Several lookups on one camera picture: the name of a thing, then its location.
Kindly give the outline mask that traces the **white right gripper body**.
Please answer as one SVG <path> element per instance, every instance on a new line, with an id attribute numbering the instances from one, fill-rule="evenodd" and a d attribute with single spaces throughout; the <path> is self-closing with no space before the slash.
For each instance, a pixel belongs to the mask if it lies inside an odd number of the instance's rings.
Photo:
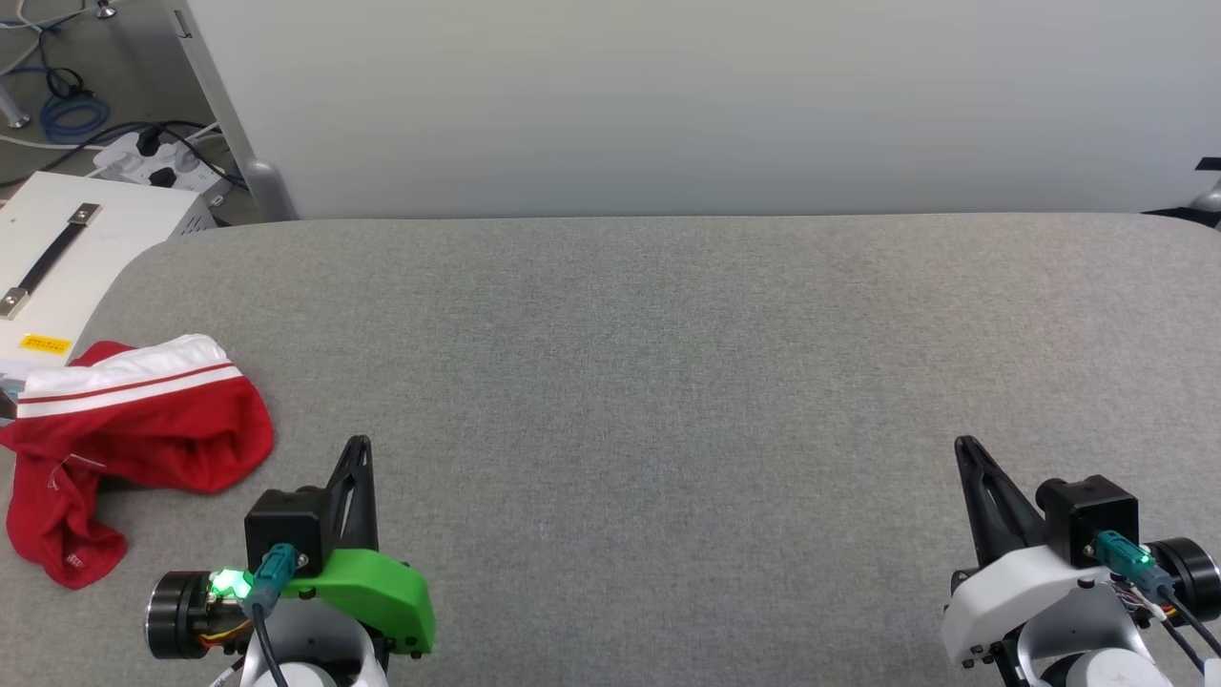
<path id="1" fill-rule="evenodd" d="M 952 663 L 1017 635 L 1013 663 L 1118 647 L 1118 599 L 1105 567 L 1077 569 L 1046 545 L 1009 552 L 965 578 L 941 617 Z"/>

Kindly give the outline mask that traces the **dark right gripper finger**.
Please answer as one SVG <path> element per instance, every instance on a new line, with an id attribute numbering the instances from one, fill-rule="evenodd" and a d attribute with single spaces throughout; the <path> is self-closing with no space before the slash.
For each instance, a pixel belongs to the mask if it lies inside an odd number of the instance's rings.
<path id="1" fill-rule="evenodd" d="M 993 460 L 974 436 L 958 436 L 955 441 L 955 458 L 971 527 L 973 548 L 980 566 L 989 565 L 994 555 Z"/>
<path id="2" fill-rule="evenodd" d="M 1024 493 L 1017 488 L 994 458 L 991 458 L 991 475 L 994 480 L 991 492 L 995 502 L 994 534 L 991 534 L 994 555 L 1004 556 L 1009 552 L 1021 552 L 1026 548 L 1045 544 L 1046 531 L 1042 514 L 1029 500 L 1026 500 Z"/>

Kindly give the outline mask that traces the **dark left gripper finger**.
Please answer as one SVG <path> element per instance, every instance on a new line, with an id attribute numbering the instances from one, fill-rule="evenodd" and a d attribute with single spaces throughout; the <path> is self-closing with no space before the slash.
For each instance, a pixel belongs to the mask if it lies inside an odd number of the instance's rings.
<path id="1" fill-rule="evenodd" d="M 366 548 L 366 438 L 350 436 L 328 480 L 328 526 L 336 549 Z"/>
<path id="2" fill-rule="evenodd" d="M 365 502 L 363 506 L 366 513 L 366 548 L 361 552 L 379 552 L 379 505 L 376 505 L 375 475 L 372 469 L 372 444 L 366 436 L 366 482 Z"/>

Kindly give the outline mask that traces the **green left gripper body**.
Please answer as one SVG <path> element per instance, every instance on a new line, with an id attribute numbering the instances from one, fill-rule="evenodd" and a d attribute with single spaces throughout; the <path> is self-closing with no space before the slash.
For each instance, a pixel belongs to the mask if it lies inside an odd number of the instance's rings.
<path id="1" fill-rule="evenodd" d="M 382 552 L 336 549 L 321 567 L 294 574 L 280 595 L 278 638 L 309 620 L 374 631 L 400 656 L 433 653 L 437 624 L 422 574 Z"/>

